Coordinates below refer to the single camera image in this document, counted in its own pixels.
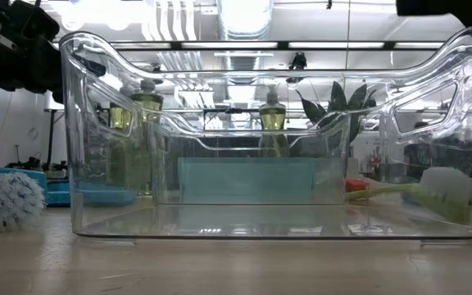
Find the blue dish brush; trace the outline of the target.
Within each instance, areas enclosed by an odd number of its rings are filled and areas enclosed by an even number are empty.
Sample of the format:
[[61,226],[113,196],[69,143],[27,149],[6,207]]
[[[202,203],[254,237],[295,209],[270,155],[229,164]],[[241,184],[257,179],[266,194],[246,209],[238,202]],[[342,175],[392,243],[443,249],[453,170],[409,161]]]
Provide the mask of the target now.
[[0,233],[34,227],[45,209],[44,189],[21,172],[0,174]]

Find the red dish brush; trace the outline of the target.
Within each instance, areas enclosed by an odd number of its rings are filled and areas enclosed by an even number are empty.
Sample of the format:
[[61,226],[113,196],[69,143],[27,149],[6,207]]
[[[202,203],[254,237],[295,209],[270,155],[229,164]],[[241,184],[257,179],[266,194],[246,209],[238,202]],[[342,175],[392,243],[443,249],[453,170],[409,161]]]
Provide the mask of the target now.
[[393,184],[380,183],[378,181],[368,178],[347,178],[346,180],[346,192],[356,192],[368,188],[384,188],[393,186]]

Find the black stand pole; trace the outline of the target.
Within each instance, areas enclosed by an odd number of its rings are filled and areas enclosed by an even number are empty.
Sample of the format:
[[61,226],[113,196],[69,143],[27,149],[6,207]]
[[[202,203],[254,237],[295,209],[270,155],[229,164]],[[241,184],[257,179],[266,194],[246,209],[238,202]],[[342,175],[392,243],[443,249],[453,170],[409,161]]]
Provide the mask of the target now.
[[47,112],[50,114],[49,129],[48,129],[48,152],[47,160],[45,166],[49,167],[52,163],[52,145],[53,145],[53,135],[54,135],[54,126],[57,122],[56,114],[61,112],[57,109],[48,109]]

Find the snake plant in white pot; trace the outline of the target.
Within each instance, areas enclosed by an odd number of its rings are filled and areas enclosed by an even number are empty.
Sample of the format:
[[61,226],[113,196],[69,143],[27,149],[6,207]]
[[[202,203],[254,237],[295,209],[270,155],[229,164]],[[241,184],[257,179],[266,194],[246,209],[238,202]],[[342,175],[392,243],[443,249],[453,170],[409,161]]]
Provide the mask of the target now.
[[346,112],[350,115],[351,124],[349,131],[349,142],[351,143],[359,133],[361,117],[366,114],[366,109],[376,107],[377,103],[372,93],[367,93],[367,85],[363,84],[357,88],[349,99],[346,99],[343,87],[338,82],[333,82],[331,97],[327,108],[319,103],[306,100],[296,90],[298,97],[302,101],[303,110],[309,121],[318,127],[324,127],[330,123],[339,112]]

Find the black overhead light bar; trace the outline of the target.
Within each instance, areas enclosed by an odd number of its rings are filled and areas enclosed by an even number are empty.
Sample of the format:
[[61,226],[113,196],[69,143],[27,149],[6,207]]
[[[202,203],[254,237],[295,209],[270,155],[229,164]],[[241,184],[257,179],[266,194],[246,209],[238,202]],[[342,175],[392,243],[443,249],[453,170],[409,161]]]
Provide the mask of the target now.
[[436,41],[116,41],[119,51],[436,51],[443,45]]

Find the clear plastic bin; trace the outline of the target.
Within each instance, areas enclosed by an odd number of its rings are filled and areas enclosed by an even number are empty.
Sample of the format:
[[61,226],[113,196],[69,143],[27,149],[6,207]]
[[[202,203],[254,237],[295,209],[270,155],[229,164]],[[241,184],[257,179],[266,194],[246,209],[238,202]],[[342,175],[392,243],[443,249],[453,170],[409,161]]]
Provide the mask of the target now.
[[[59,50],[63,74],[71,222],[74,233],[115,238],[221,239],[472,239],[471,219],[457,224],[400,193],[338,205],[160,204],[144,196],[139,165],[141,107],[102,80],[117,70],[130,82],[147,72],[127,62],[105,39],[68,34]],[[451,167],[472,179],[472,27],[448,39],[425,63],[405,70],[343,72],[343,78],[402,84],[402,93],[366,109],[350,143],[347,178],[418,183],[430,167]],[[111,127],[110,105],[131,113],[129,132]],[[127,206],[89,206],[79,183],[107,182],[109,142],[125,139]]]
[[[312,201],[305,204],[278,205],[338,205],[345,201],[349,129],[351,119],[339,112],[324,127],[285,129],[288,157],[316,160]],[[154,198],[160,204],[190,204],[182,201],[179,188],[178,160],[198,157],[260,157],[259,141],[263,134],[278,131],[260,129],[197,129],[182,116],[163,112],[159,122],[152,124],[152,183]]]

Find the yellow-green dish brush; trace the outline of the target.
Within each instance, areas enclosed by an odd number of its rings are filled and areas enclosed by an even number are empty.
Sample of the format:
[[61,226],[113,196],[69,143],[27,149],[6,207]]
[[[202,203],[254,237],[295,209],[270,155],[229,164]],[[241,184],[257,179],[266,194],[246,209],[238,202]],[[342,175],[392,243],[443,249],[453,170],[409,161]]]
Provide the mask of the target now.
[[471,219],[470,200],[472,179],[460,170],[451,167],[430,167],[418,183],[393,184],[384,188],[368,188],[345,194],[347,201],[378,197],[385,193],[417,191],[422,194],[419,206],[441,216],[444,220],[468,224]]

